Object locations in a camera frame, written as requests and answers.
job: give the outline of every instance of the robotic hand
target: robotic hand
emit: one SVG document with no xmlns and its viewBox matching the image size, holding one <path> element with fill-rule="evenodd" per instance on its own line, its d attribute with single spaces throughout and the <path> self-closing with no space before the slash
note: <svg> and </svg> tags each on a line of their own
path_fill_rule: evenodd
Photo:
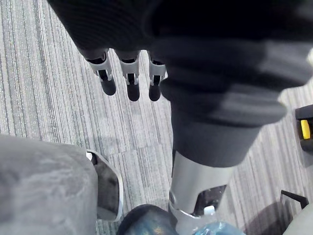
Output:
<svg viewBox="0 0 313 235">
<path fill-rule="evenodd" d="M 306 12 L 312 5 L 291 0 L 223 1 L 209 8 L 200 0 L 48 2 L 106 94 L 116 90 L 108 48 L 120 59 L 132 101 L 139 99 L 140 50 L 149 52 L 153 101 L 160 97 L 166 65 L 169 78 L 160 87 L 171 102 L 174 133 L 169 213 L 180 235 L 194 234 L 218 208 L 234 167 L 260 128 L 285 114 L 277 101 L 280 92 L 311 77 L 306 56 L 313 35 L 307 28 L 313 23 Z"/>
</svg>

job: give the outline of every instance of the black rubber fingertip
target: black rubber fingertip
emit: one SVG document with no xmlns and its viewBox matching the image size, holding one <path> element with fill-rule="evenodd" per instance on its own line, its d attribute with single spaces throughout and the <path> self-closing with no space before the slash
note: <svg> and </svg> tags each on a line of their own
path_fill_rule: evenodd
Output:
<svg viewBox="0 0 313 235">
<path fill-rule="evenodd" d="M 114 79 L 112 79 L 111 81 L 108 81 L 108 80 L 101 81 L 101 86 L 102 86 L 104 93 L 107 95 L 114 95 L 116 92 Z"/>
<path fill-rule="evenodd" d="M 131 101 L 137 101 L 140 97 L 139 84 L 130 84 L 127 85 L 127 95 Z"/>
<path fill-rule="evenodd" d="M 151 86 L 149 88 L 149 98 L 151 101 L 158 101 L 161 97 L 161 90 L 158 85 Z"/>
</svg>

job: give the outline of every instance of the plastic water bottle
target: plastic water bottle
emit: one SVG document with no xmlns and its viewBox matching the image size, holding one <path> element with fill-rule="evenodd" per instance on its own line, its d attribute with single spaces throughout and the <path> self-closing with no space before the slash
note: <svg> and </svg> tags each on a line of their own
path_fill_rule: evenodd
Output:
<svg viewBox="0 0 313 235">
<path fill-rule="evenodd" d="M 236 227 L 225 222 L 214 222 L 198 230 L 194 235 L 245 235 Z"/>
</svg>

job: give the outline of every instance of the gray striped carpet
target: gray striped carpet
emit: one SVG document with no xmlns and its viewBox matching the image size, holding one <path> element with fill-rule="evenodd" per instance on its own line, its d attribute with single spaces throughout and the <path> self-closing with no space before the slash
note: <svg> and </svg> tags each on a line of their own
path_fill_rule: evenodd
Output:
<svg viewBox="0 0 313 235">
<path fill-rule="evenodd" d="M 122 173 L 124 212 L 151 203 L 166 208 L 170 186 L 169 103 L 148 98 L 148 58 L 140 55 L 138 102 L 127 99 L 118 59 L 117 93 L 103 94 L 61 23 L 44 0 L 0 0 L 0 133 L 71 143 L 106 155 Z M 280 235 L 300 206 L 280 190 L 313 200 L 313 157 L 295 138 L 293 109 L 313 103 L 313 83 L 287 90 L 288 115 L 264 127 L 236 170 L 220 217 L 248 235 Z M 97 222 L 100 234 L 118 224 Z"/>
</svg>

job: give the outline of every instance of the yellow object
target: yellow object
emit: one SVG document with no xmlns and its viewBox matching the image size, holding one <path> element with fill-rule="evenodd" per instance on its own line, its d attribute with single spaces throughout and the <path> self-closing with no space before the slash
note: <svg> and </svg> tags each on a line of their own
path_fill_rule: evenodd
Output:
<svg viewBox="0 0 313 235">
<path fill-rule="evenodd" d="M 307 140 L 311 137 L 310 127 L 307 120 L 301 120 L 301 129 L 303 134 L 303 139 Z"/>
</svg>

